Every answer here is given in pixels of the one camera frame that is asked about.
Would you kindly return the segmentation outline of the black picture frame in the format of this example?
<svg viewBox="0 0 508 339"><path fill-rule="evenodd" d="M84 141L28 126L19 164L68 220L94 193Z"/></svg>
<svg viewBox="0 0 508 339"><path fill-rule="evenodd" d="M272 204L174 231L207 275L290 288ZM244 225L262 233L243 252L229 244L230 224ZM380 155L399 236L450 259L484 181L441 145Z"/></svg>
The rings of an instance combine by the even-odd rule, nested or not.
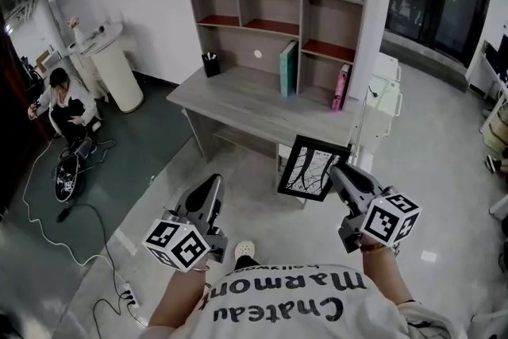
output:
<svg viewBox="0 0 508 339"><path fill-rule="evenodd" d="M333 183L330 172L348 161L352 146L340 146L297 135L277 192L296 198L323 202Z"/></svg>

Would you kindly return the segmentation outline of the white vase with flowers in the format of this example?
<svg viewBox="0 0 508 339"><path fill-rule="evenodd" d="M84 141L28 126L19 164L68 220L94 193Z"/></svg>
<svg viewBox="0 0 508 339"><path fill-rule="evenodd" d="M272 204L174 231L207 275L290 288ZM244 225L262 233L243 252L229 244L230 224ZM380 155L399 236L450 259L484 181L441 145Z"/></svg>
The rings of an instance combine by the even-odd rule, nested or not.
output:
<svg viewBox="0 0 508 339"><path fill-rule="evenodd" d="M68 20L68 25L69 25L71 31L74 33L75 43L79 46L83 45L86 38L79 27L79 18L78 17L71 17Z"/></svg>

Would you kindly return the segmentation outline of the grey wooden desk hutch shelf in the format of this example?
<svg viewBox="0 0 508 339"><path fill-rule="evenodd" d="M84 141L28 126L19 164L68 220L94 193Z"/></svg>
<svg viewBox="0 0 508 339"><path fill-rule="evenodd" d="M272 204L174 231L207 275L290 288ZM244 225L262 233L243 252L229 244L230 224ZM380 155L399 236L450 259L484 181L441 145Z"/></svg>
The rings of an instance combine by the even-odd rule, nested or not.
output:
<svg viewBox="0 0 508 339"><path fill-rule="evenodd" d="M280 92L279 54L298 42L296 92L324 91L332 110L343 64L347 93L360 53L368 0L190 0L203 54L215 52L220 69L247 67L273 74Z"/></svg>

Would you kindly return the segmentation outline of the black equipment bag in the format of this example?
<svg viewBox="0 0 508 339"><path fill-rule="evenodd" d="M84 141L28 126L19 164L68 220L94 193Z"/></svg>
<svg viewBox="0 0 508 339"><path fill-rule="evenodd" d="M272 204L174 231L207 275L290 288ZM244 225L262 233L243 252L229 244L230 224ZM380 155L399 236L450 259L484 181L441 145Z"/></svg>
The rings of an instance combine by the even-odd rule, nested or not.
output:
<svg viewBox="0 0 508 339"><path fill-rule="evenodd" d="M58 202L68 202L75 195L81 175L86 171L86 161L96 150L96 143L90 137L86 137L60 153L54 171L55 196Z"/></svg>

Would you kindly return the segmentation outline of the dark wooden door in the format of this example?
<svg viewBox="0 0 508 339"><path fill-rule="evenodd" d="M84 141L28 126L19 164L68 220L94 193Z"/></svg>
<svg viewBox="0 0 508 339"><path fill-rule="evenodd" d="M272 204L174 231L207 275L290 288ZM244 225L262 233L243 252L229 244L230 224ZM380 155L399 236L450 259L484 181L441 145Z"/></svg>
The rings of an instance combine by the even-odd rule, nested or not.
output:
<svg viewBox="0 0 508 339"><path fill-rule="evenodd" d="M50 139L46 120L29 119L22 68L0 11L0 218L39 147Z"/></svg>

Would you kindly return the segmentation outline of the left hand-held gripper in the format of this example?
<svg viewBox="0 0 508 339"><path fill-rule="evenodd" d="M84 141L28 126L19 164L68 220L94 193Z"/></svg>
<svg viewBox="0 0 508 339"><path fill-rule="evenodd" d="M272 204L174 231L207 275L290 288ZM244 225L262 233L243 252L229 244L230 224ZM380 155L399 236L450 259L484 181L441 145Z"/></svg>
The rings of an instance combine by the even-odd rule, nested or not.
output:
<svg viewBox="0 0 508 339"><path fill-rule="evenodd" d="M143 246L162 265L179 272L190 271L207 256L222 263L229 240L212 225L221 201L222 176L212 174L200 180L182 193L175 211L165 210L162 218L152 223ZM205 231L196 225L212 226Z"/></svg>

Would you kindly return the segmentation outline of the white drawer cart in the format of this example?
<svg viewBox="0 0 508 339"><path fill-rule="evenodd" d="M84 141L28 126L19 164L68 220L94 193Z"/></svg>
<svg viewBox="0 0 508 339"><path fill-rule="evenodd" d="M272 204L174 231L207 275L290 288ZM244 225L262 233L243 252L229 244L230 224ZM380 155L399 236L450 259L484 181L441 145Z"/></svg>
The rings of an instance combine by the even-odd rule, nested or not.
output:
<svg viewBox="0 0 508 339"><path fill-rule="evenodd" d="M397 59L378 53L360 120L359 148L353 161L368 173L381 141L390 135L393 119L401 113L401 74Z"/></svg>

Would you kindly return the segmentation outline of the person's white printed shirt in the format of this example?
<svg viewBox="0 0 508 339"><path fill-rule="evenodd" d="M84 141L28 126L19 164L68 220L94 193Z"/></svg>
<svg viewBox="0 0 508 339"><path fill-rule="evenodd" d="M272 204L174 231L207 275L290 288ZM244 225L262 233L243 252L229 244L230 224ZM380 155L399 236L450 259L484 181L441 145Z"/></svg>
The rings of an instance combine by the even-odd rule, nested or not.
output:
<svg viewBox="0 0 508 339"><path fill-rule="evenodd" d="M255 266L202 296L179 328L139 339L468 339L419 302L396 306L361 272L341 265Z"/></svg>

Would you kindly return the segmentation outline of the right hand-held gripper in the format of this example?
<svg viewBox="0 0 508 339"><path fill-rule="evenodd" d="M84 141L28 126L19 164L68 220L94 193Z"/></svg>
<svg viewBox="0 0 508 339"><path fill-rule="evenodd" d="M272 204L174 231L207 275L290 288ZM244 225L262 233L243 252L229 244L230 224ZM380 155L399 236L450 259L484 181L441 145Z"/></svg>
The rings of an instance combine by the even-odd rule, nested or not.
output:
<svg viewBox="0 0 508 339"><path fill-rule="evenodd" d="M347 253L360 248L365 235L376 243L395 248L410 235L421 207L394 188L383 187L370 173L351 164L338 164L331 169L335 191L348 206L338 234ZM367 202L362 209L362 202Z"/></svg>

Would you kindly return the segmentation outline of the beige storage box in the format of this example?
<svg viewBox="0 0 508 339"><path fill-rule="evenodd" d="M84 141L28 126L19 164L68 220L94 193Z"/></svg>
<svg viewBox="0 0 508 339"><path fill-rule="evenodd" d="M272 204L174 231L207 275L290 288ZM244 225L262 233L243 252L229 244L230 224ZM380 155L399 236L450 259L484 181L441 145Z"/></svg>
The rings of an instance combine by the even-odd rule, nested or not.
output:
<svg viewBox="0 0 508 339"><path fill-rule="evenodd" d="M503 103L481 131L483 143L495 154L508 156L508 102Z"/></svg>

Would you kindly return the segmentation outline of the white round pedestal table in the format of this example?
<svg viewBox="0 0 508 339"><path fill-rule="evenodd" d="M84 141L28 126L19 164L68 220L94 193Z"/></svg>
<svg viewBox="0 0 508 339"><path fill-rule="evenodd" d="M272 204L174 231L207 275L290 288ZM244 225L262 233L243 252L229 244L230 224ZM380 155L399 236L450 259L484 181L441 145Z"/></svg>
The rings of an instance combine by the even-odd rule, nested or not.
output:
<svg viewBox="0 0 508 339"><path fill-rule="evenodd" d="M128 114L142 104L144 94L120 45L123 24L106 23L103 36L90 40L90 34L84 35L83 45L74 41L67 47L68 56L94 98L111 97Z"/></svg>

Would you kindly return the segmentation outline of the person's left forearm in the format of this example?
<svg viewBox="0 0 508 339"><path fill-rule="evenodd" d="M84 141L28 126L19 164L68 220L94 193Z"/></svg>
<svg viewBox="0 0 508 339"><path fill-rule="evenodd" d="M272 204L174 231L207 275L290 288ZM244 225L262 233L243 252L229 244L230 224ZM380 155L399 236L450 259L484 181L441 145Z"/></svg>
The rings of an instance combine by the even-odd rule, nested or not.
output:
<svg viewBox="0 0 508 339"><path fill-rule="evenodd" d="M202 298L205 285L206 272L174 272L148 326L182 326Z"/></svg>

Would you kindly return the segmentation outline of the green book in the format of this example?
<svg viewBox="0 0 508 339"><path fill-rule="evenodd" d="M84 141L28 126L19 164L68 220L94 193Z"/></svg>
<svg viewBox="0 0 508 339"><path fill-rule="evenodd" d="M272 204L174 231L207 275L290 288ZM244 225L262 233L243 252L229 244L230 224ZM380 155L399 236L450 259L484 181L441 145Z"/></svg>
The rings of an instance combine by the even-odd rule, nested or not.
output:
<svg viewBox="0 0 508 339"><path fill-rule="evenodd" d="M279 54L279 83L283 97L296 92L298 73L298 42L292 40Z"/></svg>

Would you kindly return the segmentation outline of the person's white clog shoe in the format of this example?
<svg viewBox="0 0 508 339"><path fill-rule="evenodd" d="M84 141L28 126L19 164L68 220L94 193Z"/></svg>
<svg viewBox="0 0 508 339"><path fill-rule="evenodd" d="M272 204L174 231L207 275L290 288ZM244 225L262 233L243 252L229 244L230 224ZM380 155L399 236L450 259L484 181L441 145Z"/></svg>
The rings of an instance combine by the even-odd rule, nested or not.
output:
<svg viewBox="0 0 508 339"><path fill-rule="evenodd" d="M241 241L234 249L235 261L238 261L241 257L248 257L253 260L256 252L255 244L252 241Z"/></svg>

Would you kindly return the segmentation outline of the person's black trouser leg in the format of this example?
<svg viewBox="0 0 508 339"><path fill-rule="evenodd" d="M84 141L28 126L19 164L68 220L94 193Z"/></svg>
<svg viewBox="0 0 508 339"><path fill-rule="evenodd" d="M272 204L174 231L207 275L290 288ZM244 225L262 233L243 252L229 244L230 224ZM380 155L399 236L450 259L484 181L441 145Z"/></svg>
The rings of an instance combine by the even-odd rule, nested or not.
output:
<svg viewBox="0 0 508 339"><path fill-rule="evenodd" d="M247 255L243 255L236 259L236 263L233 270L237 272L245 268L252 268L257 266L260 266L260 264L254 258Z"/></svg>

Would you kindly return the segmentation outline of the person's right forearm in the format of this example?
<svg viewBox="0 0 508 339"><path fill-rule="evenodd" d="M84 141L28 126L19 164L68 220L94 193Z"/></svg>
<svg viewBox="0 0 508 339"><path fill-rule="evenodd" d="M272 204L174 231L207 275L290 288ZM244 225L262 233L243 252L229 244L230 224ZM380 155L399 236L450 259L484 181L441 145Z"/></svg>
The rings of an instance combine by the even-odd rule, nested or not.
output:
<svg viewBox="0 0 508 339"><path fill-rule="evenodd" d="M413 302L398 268L392 248L368 237L360 239L364 274L378 287L384 297L396 306Z"/></svg>

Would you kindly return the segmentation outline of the black pen holder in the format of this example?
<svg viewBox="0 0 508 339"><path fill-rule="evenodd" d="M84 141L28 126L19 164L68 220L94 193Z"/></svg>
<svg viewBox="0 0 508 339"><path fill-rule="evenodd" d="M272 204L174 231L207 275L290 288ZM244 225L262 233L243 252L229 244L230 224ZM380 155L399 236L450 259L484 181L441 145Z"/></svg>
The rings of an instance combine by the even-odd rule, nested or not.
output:
<svg viewBox="0 0 508 339"><path fill-rule="evenodd" d="M220 64L215 52L202 54L202 62L207 78L214 77L221 73Z"/></svg>

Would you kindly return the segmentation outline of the pink book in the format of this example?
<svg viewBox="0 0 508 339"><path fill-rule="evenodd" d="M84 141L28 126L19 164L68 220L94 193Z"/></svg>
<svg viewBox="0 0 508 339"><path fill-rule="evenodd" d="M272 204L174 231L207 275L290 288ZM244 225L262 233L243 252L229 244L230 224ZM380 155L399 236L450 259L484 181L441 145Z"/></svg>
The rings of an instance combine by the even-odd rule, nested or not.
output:
<svg viewBox="0 0 508 339"><path fill-rule="evenodd" d="M332 110L340 111L344 105L344 98L347 93L349 74L351 71L350 64L343 64L337 79L337 85L333 96Z"/></svg>

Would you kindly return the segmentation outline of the white power strip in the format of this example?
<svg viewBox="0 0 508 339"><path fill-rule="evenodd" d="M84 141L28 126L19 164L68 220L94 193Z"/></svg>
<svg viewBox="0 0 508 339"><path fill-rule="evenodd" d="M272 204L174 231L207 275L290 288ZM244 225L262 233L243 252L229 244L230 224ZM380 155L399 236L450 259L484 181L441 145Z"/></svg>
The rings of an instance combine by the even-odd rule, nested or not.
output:
<svg viewBox="0 0 508 339"><path fill-rule="evenodd" d="M127 306L131 306L134 309L140 306L139 301L137 300L137 296L134 293L134 290L130 283L123 283L123 288L121 289L121 297L127 301Z"/></svg>

